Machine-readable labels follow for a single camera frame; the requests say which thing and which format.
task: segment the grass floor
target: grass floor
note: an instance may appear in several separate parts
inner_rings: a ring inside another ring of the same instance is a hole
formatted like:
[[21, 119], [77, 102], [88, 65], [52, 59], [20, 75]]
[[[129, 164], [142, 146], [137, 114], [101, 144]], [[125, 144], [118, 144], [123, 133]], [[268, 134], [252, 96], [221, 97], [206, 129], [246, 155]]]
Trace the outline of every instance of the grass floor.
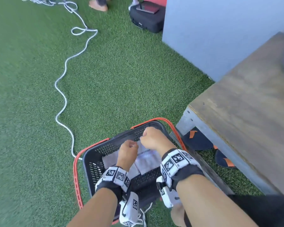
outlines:
[[[107, 13], [74, 1], [87, 25], [99, 30], [59, 83], [68, 98], [60, 120], [75, 134], [75, 152], [150, 118], [176, 123], [213, 83], [163, 44], [162, 34], [130, 22], [131, 0], [112, 0]], [[55, 122], [63, 98], [53, 86], [65, 59], [90, 36], [71, 35], [74, 26], [81, 22], [63, 6], [0, 0], [0, 227], [65, 226], [78, 211], [71, 137]], [[257, 193], [239, 171], [219, 174], [236, 192]], [[168, 212], [156, 204], [148, 226], [171, 226]]]

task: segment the white towel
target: white towel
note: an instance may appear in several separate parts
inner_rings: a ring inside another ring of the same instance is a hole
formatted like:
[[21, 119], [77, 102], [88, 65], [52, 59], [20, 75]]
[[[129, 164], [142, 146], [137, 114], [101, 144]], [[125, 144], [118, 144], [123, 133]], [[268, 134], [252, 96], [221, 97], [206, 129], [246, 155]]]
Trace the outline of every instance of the white towel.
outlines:
[[[139, 174], [145, 174], [152, 169], [160, 167], [161, 157], [159, 153], [155, 150], [146, 149], [141, 141], [137, 142], [138, 156], [135, 163], [131, 166], [128, 172], [129, 179], [136, 177]], [[104, 163], [104, 168], [107, 169], [110, 166], [115, 166], [117, 164], [119, 150], [102, 157]]]

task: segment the forearm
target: forearm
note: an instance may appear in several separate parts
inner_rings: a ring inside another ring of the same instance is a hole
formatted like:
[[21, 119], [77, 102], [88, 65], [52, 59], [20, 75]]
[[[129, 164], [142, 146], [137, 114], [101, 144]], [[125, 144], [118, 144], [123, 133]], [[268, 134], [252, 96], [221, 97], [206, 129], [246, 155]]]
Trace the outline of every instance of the forearm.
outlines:
[[117, 207], [116, 195], [107, 188], [99, 189], [68, 223], [67, 227], [109, 227]]
[[256, 227], [253, 220], [202, 175], [191, 175], [177, 192], [192, 226]]

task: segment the fist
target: fist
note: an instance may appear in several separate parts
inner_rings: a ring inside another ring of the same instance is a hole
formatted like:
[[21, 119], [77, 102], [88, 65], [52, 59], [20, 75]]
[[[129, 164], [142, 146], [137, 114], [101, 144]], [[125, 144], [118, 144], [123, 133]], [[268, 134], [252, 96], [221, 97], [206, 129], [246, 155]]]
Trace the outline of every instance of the fist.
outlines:
[[126, 140], [119, 149], [118, 160], [116, 166], [129, 171], [138, 155], [138, 144], [131, 140]]
[[144, 147], [158, 151], [161, 157], [170, 149], [177, 148], [162, 131], [151, 126], [144, 130], [140, 140]]

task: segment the wooden table top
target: wooden table top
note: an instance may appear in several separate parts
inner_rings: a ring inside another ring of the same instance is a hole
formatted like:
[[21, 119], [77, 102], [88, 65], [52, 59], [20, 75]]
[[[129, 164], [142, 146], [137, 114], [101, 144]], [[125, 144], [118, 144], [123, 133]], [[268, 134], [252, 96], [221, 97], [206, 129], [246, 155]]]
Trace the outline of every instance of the wooden table top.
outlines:
[[189, 108], [284, 194], [284, 34], [273, 36]]

